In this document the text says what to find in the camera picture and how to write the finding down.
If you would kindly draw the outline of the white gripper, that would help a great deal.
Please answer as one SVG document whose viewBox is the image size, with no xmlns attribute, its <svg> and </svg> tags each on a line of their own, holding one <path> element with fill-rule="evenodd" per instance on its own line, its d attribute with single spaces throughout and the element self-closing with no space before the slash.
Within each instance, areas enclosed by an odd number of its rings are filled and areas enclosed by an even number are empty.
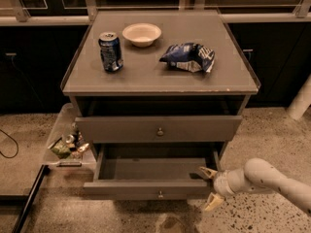
<svg viewBox="0 0 311 233">
<path fill-rule="evenodd" d="M 217 193 L 211 192 L 207 199 L 207 204 L 205 206 L 206 212 L 211 212 L 214 209 L 221 206 L 224 202 L 224 197 L 232 196 L 235 194 L 231 186 L 232 182 L 232 172 L 223 171 L 218 172 L 216 170 L 200 167 L 199 170 L 210 180 L 213 180 L 213 187 Z"/>
</svg>

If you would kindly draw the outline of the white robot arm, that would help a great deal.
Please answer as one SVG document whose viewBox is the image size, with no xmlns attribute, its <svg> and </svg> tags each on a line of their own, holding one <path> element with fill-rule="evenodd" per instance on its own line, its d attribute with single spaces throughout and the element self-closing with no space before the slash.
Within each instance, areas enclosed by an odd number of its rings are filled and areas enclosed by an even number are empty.
<svg viewBox="0 0 311 233">
<path fill-rule="evenodd" d="M 219 207 L 226 197 L 237 193 L 275 191 L 311 216 L 311 186 L 288 178 L 263 159 L 249 159 L 242 168 L 235 170 L 216 171 L 206 167 L 199 170 L 212 181 L 214 188 L 207 199 L 207 212 Z"/>
</svg>

